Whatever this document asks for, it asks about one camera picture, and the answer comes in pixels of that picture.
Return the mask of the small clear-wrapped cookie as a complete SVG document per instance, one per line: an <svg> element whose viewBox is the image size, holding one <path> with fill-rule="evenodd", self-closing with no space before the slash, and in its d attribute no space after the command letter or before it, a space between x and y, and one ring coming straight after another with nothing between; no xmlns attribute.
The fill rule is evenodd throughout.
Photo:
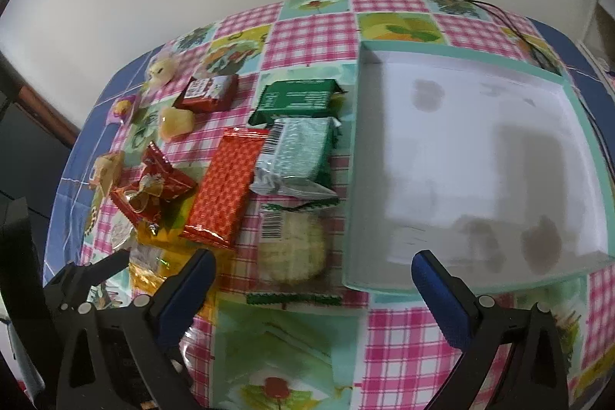
<svg viewBox="0 0 615 410"><path fill-rule="evenodd" d="M97 157L91 169L89 186L107 197L121 179L123 161L123 152L108 152Z"/></svg>

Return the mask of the purple small candy packet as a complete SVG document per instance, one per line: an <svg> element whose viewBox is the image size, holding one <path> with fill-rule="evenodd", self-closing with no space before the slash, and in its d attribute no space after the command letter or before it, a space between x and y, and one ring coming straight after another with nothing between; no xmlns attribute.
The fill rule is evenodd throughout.
<svg viewBox="0 0 615 410"><path fill-rule="evenodd" d="M117 97L107 112L107 125L126 125L132 120L133 114L139 108L140 97L132 94L125 97Z"/></svg>

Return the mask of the silver green snack packet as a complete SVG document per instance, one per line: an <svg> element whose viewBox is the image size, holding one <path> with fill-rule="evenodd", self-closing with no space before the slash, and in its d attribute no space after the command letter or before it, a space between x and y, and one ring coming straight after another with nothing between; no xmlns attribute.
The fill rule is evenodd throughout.
<svg viewBox="0 0 615 410"><path fill-rule="evenodd" d="M255 162L250 189L261 196L306 201L338 197L332 188L331 152L339 126L332 116L276 119Z"/></svg>

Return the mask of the clear-wrapped round rice cracker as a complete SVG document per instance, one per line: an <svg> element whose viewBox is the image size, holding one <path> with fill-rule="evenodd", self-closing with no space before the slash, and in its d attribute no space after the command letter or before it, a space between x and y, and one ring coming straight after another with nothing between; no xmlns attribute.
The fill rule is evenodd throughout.
<svg viewBox="0 0 615 410"><path fill-rule="evenodd" d="M338 205L333 198L294 207L274 203L261 207L256 279L246 294L248 304L342 304L342 294L331 283L329 223Z"/></svg>

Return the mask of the teal-rimmed white tray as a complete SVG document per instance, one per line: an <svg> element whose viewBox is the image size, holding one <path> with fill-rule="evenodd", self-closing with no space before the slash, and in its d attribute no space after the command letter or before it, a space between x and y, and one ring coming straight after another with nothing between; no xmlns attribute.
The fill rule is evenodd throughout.
<svg viewBox="0 0 615 410"><path fill-rule="evenodd" d="M610 176L567 78L467 49L365 41L352 95L346 286L411 294L422 250L476 291L613 262Z"/></svg>

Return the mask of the dark green snack packet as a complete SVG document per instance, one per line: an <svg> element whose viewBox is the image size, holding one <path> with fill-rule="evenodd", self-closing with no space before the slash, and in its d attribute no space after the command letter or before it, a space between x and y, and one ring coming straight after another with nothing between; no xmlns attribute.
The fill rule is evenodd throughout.
<svg viewBox="0 0 615 410"><path fill-rule="evenodd" d="M283 80L267 85L248 119L251 126L285 118L338 116L346 91L336 79Z"/></svg>

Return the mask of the round bun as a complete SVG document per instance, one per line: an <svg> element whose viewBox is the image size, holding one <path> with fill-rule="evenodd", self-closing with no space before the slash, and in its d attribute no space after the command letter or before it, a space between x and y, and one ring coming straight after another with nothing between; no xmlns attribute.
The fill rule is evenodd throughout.
<svg viewBox="0 0 615 410"><path fill-rule="evenodd" d="M145 85L159 90L171 82L178 68L178 59L173 52L161 51L153 55L145 70Z"/></svg>

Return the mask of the dark red biscuit packet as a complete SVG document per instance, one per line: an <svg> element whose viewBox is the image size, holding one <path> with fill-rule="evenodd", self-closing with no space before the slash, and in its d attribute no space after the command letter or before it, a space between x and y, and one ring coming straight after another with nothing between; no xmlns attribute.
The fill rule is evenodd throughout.
<svg viewBox="0 0 615 410"><path fill-rule="evenodd" d="M177 109L195 113L227 111L239 88L238 75L192 78L174 102Z"/></svg>

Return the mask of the yellow clear-wrapped pastry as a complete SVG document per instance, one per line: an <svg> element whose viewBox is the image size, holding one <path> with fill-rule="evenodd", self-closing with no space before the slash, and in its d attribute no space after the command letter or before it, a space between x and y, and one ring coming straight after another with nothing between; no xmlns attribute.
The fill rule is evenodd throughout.
<svg viewBox="0 0 615 410"><path fill-rule="evenodd" d="M158 116L158 136L168 143L175 137L191 133L195 128L195 113L188 109L165 107Z"/></svg>

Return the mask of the yellow snack packet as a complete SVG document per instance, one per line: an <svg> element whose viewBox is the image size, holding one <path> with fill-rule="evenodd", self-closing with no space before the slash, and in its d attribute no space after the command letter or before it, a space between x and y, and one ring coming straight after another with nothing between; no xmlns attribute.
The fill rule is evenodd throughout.
<svg viewBox="0 0 615 410"><path fill-rule="evenodd" d="M199 244L169 234L161 228L153 234L146 222L140 222L132 230L129 241L128 273L134 290L154 294L164 280L177 275L200 249Z"/></svg>

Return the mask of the red chip snack bag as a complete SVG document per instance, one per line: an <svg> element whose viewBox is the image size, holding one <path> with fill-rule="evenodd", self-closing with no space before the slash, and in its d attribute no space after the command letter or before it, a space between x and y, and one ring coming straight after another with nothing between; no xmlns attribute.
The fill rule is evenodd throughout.
<svg viewBox="0 0 615 410"><path fill-rule="evenodd" d="M158 225L164 209L195 191L197 182L176 169L159 147L151 141L142 156L143 169L138 181L114 187L110 200L132 225L140 222Z"/></svg>

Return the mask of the patchwork plaid tablecloth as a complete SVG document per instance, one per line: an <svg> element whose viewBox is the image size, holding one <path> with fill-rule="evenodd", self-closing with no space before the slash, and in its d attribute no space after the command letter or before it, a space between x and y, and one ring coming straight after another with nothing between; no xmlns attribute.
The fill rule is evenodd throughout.
<svg viewBox="0 0 615 410"><path fill-rule="evenodd" d="M521 177L479 169L493 204L410 188L410 244L378 258L410 276L429 249L485 286L487 316L534 317L544 334L498 339L469 408L504 403L559 372L573 408L614 375L614 102L577 45L483 2L292 0L176 37L110 79L72 149L52 209L43 277L127 249L121 272L88 288L118 312L166 286L205 247L217 260L205 312L181 337L197 401L222 409L423 409L462 368L461 337L417 290L352 279L347 200L357 190L363 64L379 51L483 62L483 76L410 76L410 108L444 110L453 84L519 111L527 133L494 131Z"/></svg>

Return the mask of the orange checkered snack bar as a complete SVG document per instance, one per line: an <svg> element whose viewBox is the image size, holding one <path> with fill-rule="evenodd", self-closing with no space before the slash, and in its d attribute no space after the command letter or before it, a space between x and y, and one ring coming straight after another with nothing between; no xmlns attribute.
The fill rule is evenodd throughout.
<svg viewBox="0 0 615 410"><path fill-rule="evenodd" d="M232 249L250 198L255 163L269 131L227 128L198 188L181 236Z"/></svg>

